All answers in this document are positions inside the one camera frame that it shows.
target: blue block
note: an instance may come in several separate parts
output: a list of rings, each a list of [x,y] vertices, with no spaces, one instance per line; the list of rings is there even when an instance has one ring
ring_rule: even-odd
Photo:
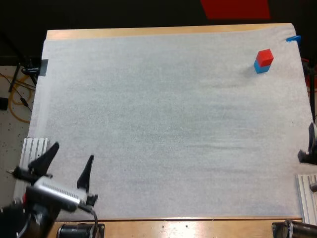
[[[269,70],[269,68],[270,68],[270,65],[260,67],[257,60],[254,62],[253,65],[254,65],[254,68],[256,69],[256,72],[257,72],[257,73],[268,72],[268,70]]]

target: white foam sheet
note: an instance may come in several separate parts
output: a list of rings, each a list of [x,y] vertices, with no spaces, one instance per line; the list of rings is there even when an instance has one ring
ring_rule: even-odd
[[[50,173],[67,186],[95,155],[100,219],[300,216],[294,175],[316,168],[297,158],[312,116],[295,34],[46,40],[29,136],[60,143]]]

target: black bracket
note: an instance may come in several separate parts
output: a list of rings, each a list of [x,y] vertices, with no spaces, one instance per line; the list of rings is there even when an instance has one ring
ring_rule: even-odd
[[[308,163],[312,165],[317,165],[317,127],[312,122],[308,128],[309,131],[309,144],[308,144],[308,151],[305,152],[300,150],[298,152],[298,159],[301,163]]]

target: table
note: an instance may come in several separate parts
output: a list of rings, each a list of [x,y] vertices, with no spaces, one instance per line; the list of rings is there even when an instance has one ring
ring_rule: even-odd
[[[203,32],[228,32],[263,29],[276,24],[246,24],[219,26],[158,27],[158,28],[119,28],[119,29],[79,29],[49,30],[47,39],[80,39],[97,37],[118,37],[155,34],[180,34]],[[229,218],[158,218],[152,220],[103,221],[107,238],[122,237],[272,237],[272,222],[285,219],[300,221],[301,217],[229,217]],[[49,238],[56,237],[58,228],[63,223],[55,223]]]

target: red object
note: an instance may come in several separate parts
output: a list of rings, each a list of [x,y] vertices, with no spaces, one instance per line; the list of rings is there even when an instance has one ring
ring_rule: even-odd
[[[271,65],[274,57],[270,49],[259,51],[257,56],[257,62],[260,67]]]
[[[270,19],[267,0],[201,0],[208,19]]]
[[[23,205],[26,204],[26,195],[25,194],[23,194],[23,197],[22,197],[22,204]]]

